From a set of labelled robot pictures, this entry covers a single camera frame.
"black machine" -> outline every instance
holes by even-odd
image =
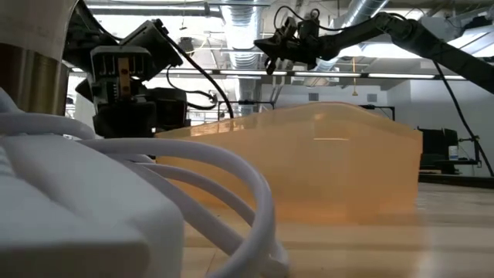
[[[279,59],[305,63],[308,70],[311,70],[316,66],[316,59],[330,60],[336,57],[342,49],[382,34],[388,34],[393,44],[434,62],[465,129],[469,132],[470,138],[475,138],[439,64],[492,94],[494,94],[494,66],[450,46],[438,39],[418,21],[406,19],[402,15],[379,12],[373,18],[358,25],[342,29],[329,29],[319,24],[320,13],[317,9],[310,13],[310,19],[304,19],[290,7],[283,6],[279,10],[282,8],[290,10],[301,21],[297,23],[293,17],[288,17],[283,26],[276,29],[273,37],[258,39],[254,42],[269,57],[266,60],[266,72],[268,74],[272,74],[276,70]],[[338,33],[319,36],[319,29]],[[482,155],[491,177],[494,177],[494,171],[492,171],[489,160],[478,140],[475,140],[475,149]]]
[[[153,130],[187,126],[188,105],[205,110],[215,108],[218,99],[210,93],[176,87],[149,90],[142,84],[162,70],[183,63],[175,50],[225,97],[218,84],[168,36],[160,20],[146,21],[120,39],[98,23],[84,1],[78,2],[69,23],[63,59],[89,73],[76,91],[94,103],[93,123],[97,134],[107,138],[152,137]],[[188,103],[186,93],[208,97],[211,106]]]

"table surface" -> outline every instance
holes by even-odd
[[[494,190],[419,185],[417,211],[387,215],[372,225],[279,223],[290,277],[494,277]],[[215,211],[245,235],[233,212]],[[204,277],[227,256],[186,227],[182,277]]]

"orange translucent bin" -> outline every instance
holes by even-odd
[[[409,212],[417,195],[421,133],[346,103],[314,103],[251,114],[158,135],[234,151],[266,177],[283,222],[361,222]],[[253,205],[236,177],[179,158],[159,163],[188,168],[218,181]],[[209,207],[215,197],[179,185]]]

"white cable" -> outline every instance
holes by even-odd
[[[233,254],[240,246],[242,237],[233,229],[210,213],[203,205],[196,202],[181,189],[168,180],[140,164],[121,161],[123,165],[140,175],[159,192],[167,196],[180,209],[184,220],[197,229],[206,239],[228,255]]]
[[[0,95],[0,102],[5,103],[5,95]],[[133,164],[129,161],[152,163],[150,158],[142,154],[172,156],[212,164],[236,175],[253,192],[256,206],[255,215],[252,215],[252,210],[249,211],[250,208],[242,200],[240,202],[233,201],[234,199],[238,199],[238,197],[231,192],[226,191],[225,194],[225,191],[214,190],[213,188],[209,188],[206,191],[216,191],[223,194],[221,198],[226,199],[236,211],[239,211],[242,217],[249,224],[252,224],[252,228],[246,239],[242,242],[235,231],[217,220],[213,226],[219,227],[222,230],[222,232],[217,232],[218,235],[216,235],[217,238],[221,238],[219,245],[231,246],[232,251],[230,253],[232,253],[232,256],[222,269],[208,277],[244,277],[253,273],[257,275],[261,268],[264,270],[266,267],[268,268],[266,262],[271,265],[267,260],[270,249],[272,249],[271,256],[274,258],[274,261],[281,263],[278,266],[279,271],[274,271],[274,273],[280,274],[282,271],[286,271],[286,265],[284,264],[284,262],[288,262],[286,251],[281,247],[281,244],[278,244],[278,242],[274,243],[274,204],[269,186],[264,177],[238,155],[219,147],[187,141],[153,138],[94,140],[96,135],[93,130],[77,120],[47,114],[19,113],[21,111],[15,110],[14,108],[16,107],[13,107],[9,102],[0,108],[2,111],[8,111],[7,113],[0,113],[0,134],[68,134],[78,137],[82,139],[79,142],[87,147],[91,147],[104,154],[109,154],[113,159],[119,161],[125,160],[122,163],[130,165],[129,167],[133,171],[140,173],[147,180],[153,181],[153,184],[157,188],[166,188],[167,195],[180,197],[182,201],[179,202],[188,204],[183,206],[185,211],[190,210],[187,213],[194,214],[198,212],[203,215],[209,214],[210,216],[207,218],[217,220],[204,207],[180,189],[167,182],[166,179],[141,165]],[[200,226],[207,227],[208,225],[206,224],[200,224]]]
[[[247,203],[245,203],[241,198],[239,198],[235,193],[229,191],[227,188],[221,186],[217,182],[212,181],[211,179],[206,178],[205,176],[197,174],[193,171],[189,171],[183,168],[161,165],[161,164],[140,164],[140,165],[156,172],[157,174],[159,174],[164,178],[170,178],[175,181],[182,181],[204,190],[205,192],[223,201],[226,205],[228,205],[235,212],[237,212],[249,225],[252,225],[255,218],[255,213],[250,208],[250,206]],[[207,225],[205,226],[205,229],[216,229],[216,228],[212,227],[212,225]],[[235,237],[234,239],[229,239],[228,242],[231,242],[232,240],[235,241],[233,244],[235,246],[238,246],[240,245],[242,238],[238,236]],[[223,250],[223,252],[226,252],[225,249],[228,249],[228,247],[223,249],[222,244],[223,241],[220,241],[216,245],[221,250]],[[262,274],[265,277],[270,277],[270,278],[285,277],[289,271],[289,258],[287,251],[283,248],[282,243],[278,239],[275,239],[269,255],[270,257],[268,258],[266,264],[262,268]]]
[[[0,131],[4,135],[59,134],[94,139],[93,129],[68,117],[38,113],[0,113]]]
[[[80,141],[97,151],[110,154],[150,154],[186,158],[222,168],[243,180],[255,197],[255,219],[247,238],[213,277],[237,277],[266,261],[274,240],[274,204],[264,177],[247,161],[225,149],[207,144],[153,138],[125,138]]]

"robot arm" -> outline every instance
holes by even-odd
[[[431,59],[490,93],[494,93],[494,66],[441,41],[416,20],[403,20],[395,15],[380,12],[372,19],[345,28],[336,35],[318,36],[315,21],[301,22],[287,19],[285,25],[268,39],[258,39],[254,44],[269,57],[267,72],[276,68],[277,59],[290,59],[316,65],[316,58],[329,60],[349,46],[365,42],[381,34],[388,34],[396,46],[423,58]]]

